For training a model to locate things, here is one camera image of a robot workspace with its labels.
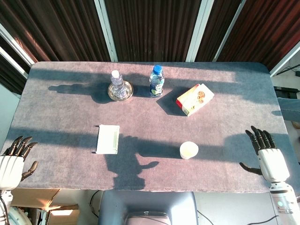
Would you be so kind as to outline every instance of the cardboard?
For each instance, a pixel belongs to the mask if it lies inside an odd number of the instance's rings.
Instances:
[[[38,223],[41,212],[44,225],[76,225],[79,209],[74,204],[54,204],[60,189],[16,188],[12,190],[11,206],[32,208],[33,224]]]
[[[62,206],[50,210],[46,216],[46,225],[76,225],[79,217],[78,205]]]
[[[49,209],[60,189],[16,188],[12,190],[11,206]]]

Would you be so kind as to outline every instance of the small cup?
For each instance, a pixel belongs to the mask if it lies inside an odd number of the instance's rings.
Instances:
[[[180,146],[180,156],[183,159],[189,159],[198,154],[199,147],[194,142],[184,142]]]

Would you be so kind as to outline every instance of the plastic bottle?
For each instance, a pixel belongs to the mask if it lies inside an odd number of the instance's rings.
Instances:
[[[165,76],[161,65],[155,65],[150,75],[150,95],[153,98],[159,97],[163,94],[163,85],[165,83]]]
[[[123,77],[118,70],[112,71],[111,81],[113,85],[113,95],[118,99],[125,99],[127,96]]]

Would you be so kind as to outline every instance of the curtain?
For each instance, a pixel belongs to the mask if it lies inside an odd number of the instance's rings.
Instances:
[[[0,23],[35,61],[110,61],[93,0],[2,0]]]
[[[0,83],[10,91],[22,94],[26,79],[0,55]]]
[[[185,61],[201,0],[105,0],[119,61]]]
[[[196,55],[196,62],[211,62],[241,0],[215,0]]]
[[[260,62],[271,70],[299,41],[299,0],[247,0],[218,61]]]

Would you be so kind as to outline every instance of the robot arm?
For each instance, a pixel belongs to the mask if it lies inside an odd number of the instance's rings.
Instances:
[[[253,126],[251,128],[254,134],[248,130],[246,134],[251,139],[260,169],[248,167],[244,163],[240,163],[241,167],[262,175],[271,183],[270,193],[284,225],[300,225],[300,209],[292,186],[285,182],[290,174],[280,149],[276,148],[273,137],[267,131]]]
[[[37,144],[37,142],[32,142],[26,146],[32,137],[22,139],[23,136],[15,139],[11,147],[0,156],[0,225],[9,224],[8,209],[13,199],[10,191],[15,189],[22,180],[32,175],[38,165],[35,161],[27,172],[22,173],[26,157]]]

